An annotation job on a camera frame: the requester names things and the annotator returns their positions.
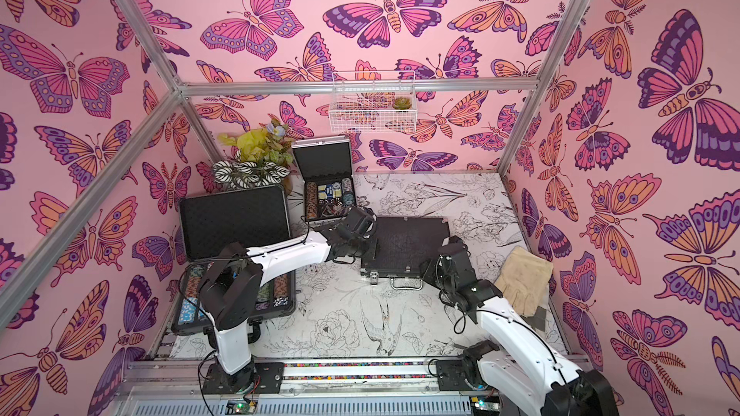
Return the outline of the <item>black medium poker case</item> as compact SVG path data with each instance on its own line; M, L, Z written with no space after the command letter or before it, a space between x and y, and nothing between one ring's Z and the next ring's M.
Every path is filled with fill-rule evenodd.
M360 275L372 285L387 280L392 290L420 291L422 269L437 259L449 237L449 224L443 218L379 217L362 256Z

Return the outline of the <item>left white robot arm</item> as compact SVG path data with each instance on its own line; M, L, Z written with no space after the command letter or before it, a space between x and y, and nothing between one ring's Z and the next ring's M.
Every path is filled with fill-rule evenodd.
M361 258L376 227L373 211L356 206L335 223L298 238L265 247L226 247L198 285L198 301L210 321L222 372L243 377L254 369L249 320L263 285L304 267Z

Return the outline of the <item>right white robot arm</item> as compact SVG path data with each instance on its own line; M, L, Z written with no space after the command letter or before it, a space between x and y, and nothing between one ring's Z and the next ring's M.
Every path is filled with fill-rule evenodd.
M470 386L495 389L525 415L619 413L607 378L583 370L527 325L491 281L477 277L462 239L448 238L421 273L443 304L492 338L464 350Z

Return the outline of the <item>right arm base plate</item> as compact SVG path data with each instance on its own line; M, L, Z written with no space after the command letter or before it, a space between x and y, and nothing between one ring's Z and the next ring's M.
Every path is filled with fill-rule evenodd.
M440 391L496 392L491 385L482 381L472 365L465 359L434 358L430 360L428 371L437 379L437 388Z

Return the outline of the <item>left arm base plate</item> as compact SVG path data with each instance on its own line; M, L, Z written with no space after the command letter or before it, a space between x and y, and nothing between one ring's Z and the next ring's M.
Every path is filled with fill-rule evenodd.
M282 362L256 362L229 375L219 362L209 366L202 389L206 395L278 394L283 383Z

